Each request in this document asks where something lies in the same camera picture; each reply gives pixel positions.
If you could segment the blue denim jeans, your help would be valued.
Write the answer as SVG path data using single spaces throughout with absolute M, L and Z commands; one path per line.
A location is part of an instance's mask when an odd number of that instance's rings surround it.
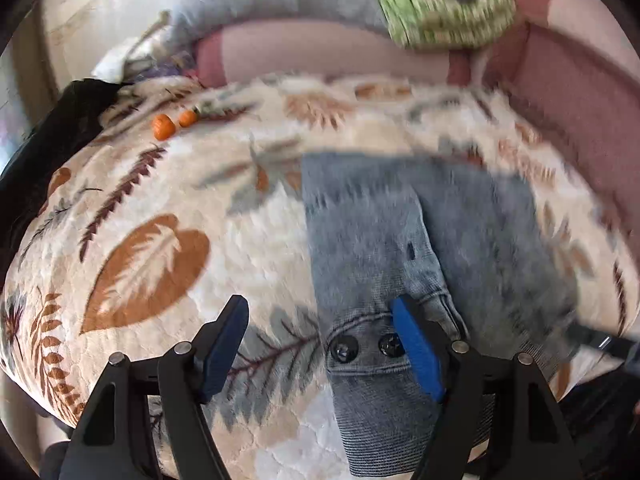
M 564 332 L 577 284 L 556 268 L 522 178 L 431 156 L 311 153 L 302 183 L 326 376 L 354 476 L 413 471 L 439 415 L 395 333 L 396 297 L 486 356 L 531 353 L 546 377 L 575 355 Z

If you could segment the leaf pattern cream blanket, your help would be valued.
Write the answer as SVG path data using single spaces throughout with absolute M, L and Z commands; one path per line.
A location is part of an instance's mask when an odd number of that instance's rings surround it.
M 184 110 L 200 114 L 189 128 Z M 177 127 L 164 142 L 152 131 L 159 114 Z M 246 336 L 204 408 L 232 476 L 358 478 L 314 296 L 311 153 L 431 156 L 522 178 L 556 268 L 576 281 L 572 321 L 638 333 L 639 270 L 624 233 L 601 223 L 602 200 L 500 92 L 284 75 L 205 90 L 170 77 L 120 88 L 99 123 L 52 174 L 1 272 L 2 370 L 66 424 L 79 422 L 110 354 L 158 356 L 241 295 Z M 611 366 L 576 347 L 547 378 L 564 396 Z

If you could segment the black garment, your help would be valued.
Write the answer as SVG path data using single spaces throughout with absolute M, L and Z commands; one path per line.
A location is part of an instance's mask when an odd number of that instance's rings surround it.
M 97 79 L 69 84 L 47 117 L 32 130 L 1 176 L 1 263 L 17 252 L 29 223 L 47 197 L 52 174 L 102 130 L 100 115 L 117 100 L 119 84 Z

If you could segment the orange tangerine front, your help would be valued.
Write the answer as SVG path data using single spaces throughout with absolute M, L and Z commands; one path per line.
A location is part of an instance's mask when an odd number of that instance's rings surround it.
M 152 131 L 155 140 L 164 142 L 176 133 L 177 127 L 168 115 L 159 114 L 152 121 Z

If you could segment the orange tangerine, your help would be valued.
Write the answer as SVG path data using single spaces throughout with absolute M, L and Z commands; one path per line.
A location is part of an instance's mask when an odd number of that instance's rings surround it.
M 178 118 L 178 123 L 181 128 L 189 128 L 196 124 L 199 119 L 200 114 L 198 114 L 197 110 L 184 110 Z
M 176 133 L 177 127 L 168 115 L 159 114 L 152 121 L 152 131 L 155 140 L 164 142 Z

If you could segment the orange tangerine rear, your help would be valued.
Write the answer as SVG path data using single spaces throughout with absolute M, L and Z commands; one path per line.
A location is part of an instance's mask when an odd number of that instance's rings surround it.
M 197 110 L 184 110 L 178 118 L 178 123 L 181 128 L 189 128 L 196 124 L 199 119 L 200 114 L 198 114 Z

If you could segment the white cloth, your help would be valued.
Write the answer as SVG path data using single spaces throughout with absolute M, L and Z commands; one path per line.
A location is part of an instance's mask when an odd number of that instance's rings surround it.
M 155 51 L 163 30 L 169 25 L 170 12 L 160 11 L 155 22 L 140 36 L 131 37 L 111 48 L 93 67 L 93 78 L 119 84 L 148 70 L 155 62 Z

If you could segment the green white folded blanket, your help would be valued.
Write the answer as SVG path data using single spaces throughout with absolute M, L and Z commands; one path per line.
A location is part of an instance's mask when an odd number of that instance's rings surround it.
M 410 50 L 478 49 L 514 23 L 514 0 L 378 0 L 390 39 Z

